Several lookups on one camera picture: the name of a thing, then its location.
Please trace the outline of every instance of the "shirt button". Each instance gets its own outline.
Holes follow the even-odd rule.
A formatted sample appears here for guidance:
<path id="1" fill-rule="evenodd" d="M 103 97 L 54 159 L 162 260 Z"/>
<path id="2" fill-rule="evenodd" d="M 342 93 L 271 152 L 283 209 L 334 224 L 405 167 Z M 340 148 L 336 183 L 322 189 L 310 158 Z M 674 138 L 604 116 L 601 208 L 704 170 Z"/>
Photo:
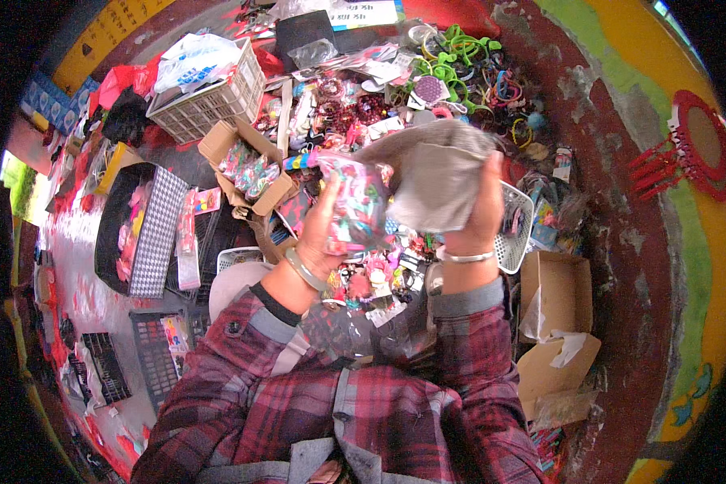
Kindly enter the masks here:
<path id="1" fill-rule="evenodd" d="M 352 416 L 349 413 L 344 412 L 334 412 L 334 418 L 345 423 L 352 420 Z"/>

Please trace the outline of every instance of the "silver bracelet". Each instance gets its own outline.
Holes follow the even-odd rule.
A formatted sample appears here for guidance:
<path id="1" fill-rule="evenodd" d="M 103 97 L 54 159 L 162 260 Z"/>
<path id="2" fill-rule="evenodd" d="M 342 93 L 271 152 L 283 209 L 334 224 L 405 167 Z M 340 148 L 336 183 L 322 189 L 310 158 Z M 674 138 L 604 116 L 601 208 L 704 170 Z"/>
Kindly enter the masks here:
<path id="1" fill-rule="evenodd" d="M 324 291 L 328 288 L 328 281 L 321 280 L 319 277 L 312 274 L 307 266 L 304 265 L 296 250 L 293 247 L 288 248 L 285 251 L 285 259 L 288 261 L 293 270 L 295 270 L 307 284 L 314 287 L 319 291 Z"/>
<path id="2" fill-rule="evenodd" d="M 455 264 L 467 264 L 491 259 L 492 257 L 495 257 L 495 254 L 494 251 L 491 251 L 485 252 L 483 254 L 478 254 L 477 256 L 452 256 L 451 254 L 446 253 L 446 246 L 441 246 L 438 248 L 438 250 L 436 250 L 436 257 L 441 260 L 448 260 Z"/>

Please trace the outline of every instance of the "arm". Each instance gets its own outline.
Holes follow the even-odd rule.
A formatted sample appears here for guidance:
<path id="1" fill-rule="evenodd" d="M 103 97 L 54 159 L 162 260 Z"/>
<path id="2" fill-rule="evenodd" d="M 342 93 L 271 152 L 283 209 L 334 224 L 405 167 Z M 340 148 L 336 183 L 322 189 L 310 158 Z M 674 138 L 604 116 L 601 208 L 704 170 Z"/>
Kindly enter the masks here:
<path id="1" fill-rule="evenodd" d="M 297 331 L 267 311 L 251 290 L 223 310 L 188 354 L 190 371 L 159 410 L 131 481 L 192 482 L 224 438 L 233 443 L 225 449 L 233 456 L 248 393 L 271 375 Z"/>
<path id="2" fill-rule="evenodd" d="M 324 279 L 341 259 L 322 251 L 339 185 L 338 179 L 329 182 L 296 247 L 305 265 Z M 234 456 L 253 387 L 292 368 L 306 352 L 296 325 L 316 296 L 283 260 L 218 316 L 188 355 L 190 372 L 159 411 L 148 448 L 132 471 L 133 483 L 192 482 L 213 452 L 223 459 Z"/>
<path id="3" fill-rule="evenodd" d="M 463 230 L 446 234 L 447 253 L 472 256 L 494 249 L 503 217 L 502 160 L 497 152 L 484 166 L 474 211 Z M 433 301 L 437 352 L 444 382 L 462 397 L 458 424 L 474 442 L 475 464 L 485 482 L 539 482 L 519 401 L 519 373 L 511 359 L 511 329 L 503 314 L 497 259 L 444 262 L 442 295 Z"/>

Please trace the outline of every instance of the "white plastic crate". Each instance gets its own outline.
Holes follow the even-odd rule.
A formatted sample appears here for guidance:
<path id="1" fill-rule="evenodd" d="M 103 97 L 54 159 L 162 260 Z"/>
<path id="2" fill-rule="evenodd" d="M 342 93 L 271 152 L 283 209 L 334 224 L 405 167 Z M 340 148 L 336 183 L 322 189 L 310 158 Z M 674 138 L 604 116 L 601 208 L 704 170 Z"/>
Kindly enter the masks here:
<path id="1" fill-rule="evenodd" d="M 527 195 L 513 188 L 505 181 L 500 182 L 503 186 L 503 203 L 513 205 L 522 209 L 524 217 L 524 229 L 520 230 L 516 237 L 508 237 L 498 234 L 494 238 L 494 252 L 498 257 L 498 267 L 504 273 L 515 274 L 522 265 L 524 254 L 527 250 L 527 241 L 532 233 L 532 219 L 535 216 L 535 205 Z"/>
<path id="2" fill-rule="evenodd" d="M 221 252 L 218 253 L 217 258 L 217 273 L 220 274 L 225 269 L 228 269 L 229 267 L 239 262 L 247 262 L 250 260 L 258 260 L 258 262 L 264 263 L 266 262 L 266 257 L 264 257 L 263 253 L 261 252 L 261 248 L 257 246 L 236 247 L 221 250 Z"/>
<path id="3" fill-rule="evenodd" d="M 234 73 L 197 92 L 169 100 L 179 92 L 169 89 L 157 95 L 146 117 L 167 131 L 179 144 L 201 140 L 221 120 L 234 122 L 242 116 L 253 123 L 261 109 L 266 76 L 255 57 L 249 38 L 235 41 L 242 57 Z"/>

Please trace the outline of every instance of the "black sleeve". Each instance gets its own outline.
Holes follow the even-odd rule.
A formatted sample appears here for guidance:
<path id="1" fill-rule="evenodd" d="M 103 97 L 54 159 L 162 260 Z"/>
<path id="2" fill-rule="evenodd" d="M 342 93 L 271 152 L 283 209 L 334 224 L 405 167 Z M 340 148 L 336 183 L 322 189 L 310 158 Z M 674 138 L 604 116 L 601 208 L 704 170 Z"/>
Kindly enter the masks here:
<path id="1" fill-rule="evenodd" d="M 283 323 L 289 324 L 293 327 L 300 323 L 301 315 L 297 315 L 296 313 L 287 310 L 283 305 L 278 303 L 274 297 L 271 297 L 271 294 L 266 292 L 266 289 L 264 289 L 260 282 L 251 286 L 250 292 L 255 294 L 255 296 L 261 300 L 261 303 L 264 304 L 264 307 L 266 307 L 270 313 L 275 315 L 275 317 Z"/>

